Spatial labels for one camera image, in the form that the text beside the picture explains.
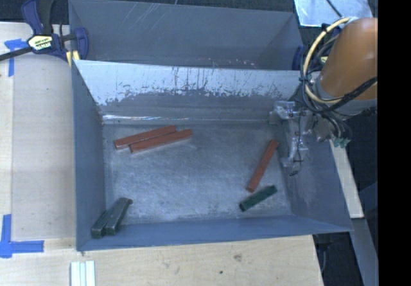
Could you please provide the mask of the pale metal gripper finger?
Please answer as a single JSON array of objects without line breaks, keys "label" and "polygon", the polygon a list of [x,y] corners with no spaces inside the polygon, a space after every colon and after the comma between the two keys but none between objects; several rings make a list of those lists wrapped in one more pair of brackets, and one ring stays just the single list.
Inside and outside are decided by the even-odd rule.
[{"label": "pale metal gripper finger", "polygon": [[304,141],[307,132],[304,130],[304,118],[299,116],[288,120],[286,129],[287,156],[281,158],[284,168],[300,168],[304,162],[308,147]]},{"label": "pale metal gripper finger", "polygon": [[296,117],[295,102],[278,100],[274,102],[273,109],[269,112],[268,121],[276,124],[281,121],[290,121]]}]

